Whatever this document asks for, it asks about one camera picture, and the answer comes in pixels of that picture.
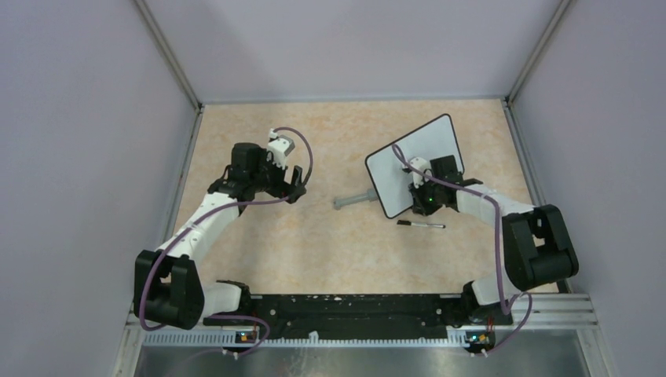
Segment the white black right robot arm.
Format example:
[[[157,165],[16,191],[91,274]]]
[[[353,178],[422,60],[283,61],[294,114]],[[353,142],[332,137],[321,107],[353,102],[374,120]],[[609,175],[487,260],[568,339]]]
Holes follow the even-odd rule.
[[[460,312],[466,321],[480,324],[507,315],[525,292],[579,272],[569,231],[555,205],[521,203],[476,178],[466,179],[453,156],[417,157],[403,171],[412,176],[408,191],[414,213],[429,216],[447,207],[493,228],[495,271],[463,286]]]

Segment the white board with black frame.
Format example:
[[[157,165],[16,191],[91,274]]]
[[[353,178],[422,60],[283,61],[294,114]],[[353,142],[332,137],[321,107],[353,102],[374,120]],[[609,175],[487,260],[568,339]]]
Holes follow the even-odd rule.
[[[390,141],[386,146],[369,154],[364,161],[382,210],[388,219],[394,219],[410,210],[413,204],[408,191],[412,176],[403,171],[404,164],[394,154],[392,145],[400,147],[406,160],[419,157],[430,161],[454,156],[456,172],[465,172],[455,128],[448,114],[442,114]]]

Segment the black and white marker pen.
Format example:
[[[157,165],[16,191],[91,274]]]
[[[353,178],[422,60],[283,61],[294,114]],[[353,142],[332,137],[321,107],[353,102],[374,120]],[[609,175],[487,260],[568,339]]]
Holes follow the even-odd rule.
[[[421,228],[446,229],[446,225],[444,224],[434,224],[434,223],[408,221],[408,220],[397,220],[397,225],[421,227]]]

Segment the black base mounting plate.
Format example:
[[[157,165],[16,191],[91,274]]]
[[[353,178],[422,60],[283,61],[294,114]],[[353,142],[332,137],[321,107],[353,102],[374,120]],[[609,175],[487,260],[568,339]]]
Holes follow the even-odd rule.
[[[497,304],[480,309],[460,295],[252,295],[239,309],[205,326],[250,324],[268,329],[269,339],[306,339],[315,331],[323,340],[444,339],[449,328],[513,324]]]

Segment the grey plastic block rod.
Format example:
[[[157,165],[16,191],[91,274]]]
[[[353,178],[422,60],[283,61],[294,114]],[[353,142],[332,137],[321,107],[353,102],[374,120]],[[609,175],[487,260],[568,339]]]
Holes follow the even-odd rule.
[[[347,207],[356,203],[362,203],[365,201],[374,202],[378,199],[378,195],[373,188],[369,188],[363,193],[347,196],[342,198],[335,198],[333,200],[333,208],[335,210],[341,210],[343,207]]]

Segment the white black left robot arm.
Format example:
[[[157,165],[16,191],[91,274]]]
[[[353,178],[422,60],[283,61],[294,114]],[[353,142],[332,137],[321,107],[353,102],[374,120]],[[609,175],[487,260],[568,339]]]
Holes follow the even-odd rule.
[[[142,251],[134,265],[134,314],[141,326],[154,331],[164,326],[189,330],[201,319],[222,315],[232,324],[251,317],[246,288],[231,281],[204,287],[198,265],[213,244],[260,192],[271,204],[294,203],[306,193],[302,168],[286,181],[287,158],[295,148],[288,137],[272,137],[262,147],[237,143],[223,175],[207,189],[202,203],[186,223],[155,251]]]

